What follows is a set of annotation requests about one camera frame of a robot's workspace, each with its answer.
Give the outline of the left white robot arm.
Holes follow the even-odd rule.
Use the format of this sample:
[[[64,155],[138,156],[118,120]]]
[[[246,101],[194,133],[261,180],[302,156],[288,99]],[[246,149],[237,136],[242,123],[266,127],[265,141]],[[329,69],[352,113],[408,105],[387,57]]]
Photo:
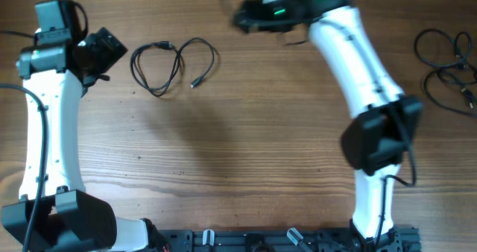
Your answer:
[[[150,220],[119,218],[86,192],[81,177],[80,100],[127,49],[106,28],[90,33],[75,1],[35,9],[39,29],[16,64],[28,107],[25,173],[18,202],[1,210],[4,229],[24,251],[171,250]]]

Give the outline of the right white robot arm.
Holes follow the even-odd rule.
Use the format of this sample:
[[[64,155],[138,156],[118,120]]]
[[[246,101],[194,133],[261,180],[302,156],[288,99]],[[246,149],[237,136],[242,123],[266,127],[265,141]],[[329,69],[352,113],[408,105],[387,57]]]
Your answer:
[[[357,234],[375,248],[391,231],[394,184],[412,187],[417,170],[412,139],[423,105],[407,96],[383,66],[351,0],[244,0],[233,24],[245,33],[308,29],[344,95],[351,124],[341,148],[354,171]]]

